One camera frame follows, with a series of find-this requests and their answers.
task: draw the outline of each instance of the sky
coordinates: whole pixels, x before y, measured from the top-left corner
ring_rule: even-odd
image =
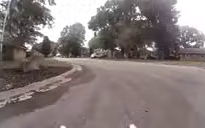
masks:
[[[53,41],[57,41],[60,32],[66,25],[76,22],[82,23],[86,28],[86,43],[93,37],[88,29],[88,21],[96,14],[97,7],[106,0],[56,0],[56,6],[50,7],[55,18],[53,28],[45,28],[42,32]],[[205,34],[205,0],[178,0],[176,5],[180,11],[179,25],[195,27]]]

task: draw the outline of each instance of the road marking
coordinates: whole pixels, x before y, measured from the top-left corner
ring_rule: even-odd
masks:
[[[129,128],[137,128],[134,124],[130,124]]]
[[[66,128],[66,126],[64,126],[64,125],[61,125],[61,126],[60,126],[60,128]]]

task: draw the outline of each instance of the asphalt road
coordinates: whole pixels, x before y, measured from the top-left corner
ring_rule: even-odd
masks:
[[[88,80],[51,105],[0,122],[0,128],[205,128],[205,69],[68,61],[86,67],[81,79]]]

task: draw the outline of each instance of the roof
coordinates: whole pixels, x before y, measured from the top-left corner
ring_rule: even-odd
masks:
[[[18,48],[18,49],[27,50],[27,48],[26,48],[25,46],[16,46],[16,45],[14,45],[14,44],[7,43],[7,42],[4,42],[3,45],[11,46],[11,47]]]
[[[180,50],[181,54],[205,54],[205,48],[185,48]]]

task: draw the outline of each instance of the yard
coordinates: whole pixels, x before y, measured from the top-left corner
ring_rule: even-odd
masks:
[[[27,73],[18,68],[18,64],[15,62],[4,62],[4,65],[0,68],[0,92],[55,77],[71,69],[71,66],[66,62],[55,60],[45,62],[46,68]]]

